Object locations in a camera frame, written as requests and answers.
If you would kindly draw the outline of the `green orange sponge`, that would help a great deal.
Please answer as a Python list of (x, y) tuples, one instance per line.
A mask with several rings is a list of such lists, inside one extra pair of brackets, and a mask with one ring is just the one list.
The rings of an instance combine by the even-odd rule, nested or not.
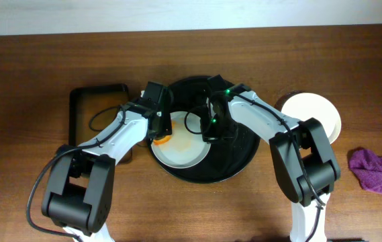
[(173, 134), (168, 134), (162, 138), (157, 138), (157, 139), (154, 139), (152, 141), (152, 143), (155, 145), (155, 146), (158, 146), (158, 145), (163, 145), (165, 143), (167, 143), (169, 140), (171, 140)]

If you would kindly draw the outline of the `grey plate with sauce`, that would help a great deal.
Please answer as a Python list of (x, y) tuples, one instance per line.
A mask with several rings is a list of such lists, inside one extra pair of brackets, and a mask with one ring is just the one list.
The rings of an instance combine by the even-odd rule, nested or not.
[(205, 159), (211, 145), (203, 141), (201, 134), (193, 134), (185, 127), (187, 112), (171, 113), (172, 134), (163, 141), (154, 140), (150, 146), (154, 156), (167, 167), (186, 169)]

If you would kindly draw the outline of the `white plate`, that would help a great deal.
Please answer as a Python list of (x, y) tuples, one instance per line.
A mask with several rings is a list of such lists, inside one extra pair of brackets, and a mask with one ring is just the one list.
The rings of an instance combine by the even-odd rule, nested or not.
[(321, 95), (315, 93), (292, 95), (283, 104), (281, 112), (302, 121), (315, 118), (322, 124), (330, 144), (340, 135), (342, 128), (340, 114), (334, 104)]

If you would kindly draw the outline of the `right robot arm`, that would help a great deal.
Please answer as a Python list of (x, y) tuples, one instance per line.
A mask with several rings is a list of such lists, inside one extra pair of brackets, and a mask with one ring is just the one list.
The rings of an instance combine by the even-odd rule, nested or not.
[(288, 116), (244, 84), (221, 76), (198, 81), (204, 92), (201, 135), (207, 143), (224, 139), (234, 123), (250, 129), (270, 148), (275, 177), (291, 201), (291, 241), (327, 241), (326, 205), (340, 178), (340, 167), (322, 123)]

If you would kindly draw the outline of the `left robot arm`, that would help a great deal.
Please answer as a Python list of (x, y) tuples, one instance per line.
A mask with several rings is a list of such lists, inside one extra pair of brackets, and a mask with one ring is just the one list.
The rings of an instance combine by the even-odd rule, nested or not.
[(112, 122), (94, 138), (77, 147), (61, 146), (43, 172), (48, 183), (42, 214), (74, 241), (106, 241), (113, 195), (115, 166), (144, 139), (171, 134), (168, 87), (149, 82), (142, 96), (117, 107)]

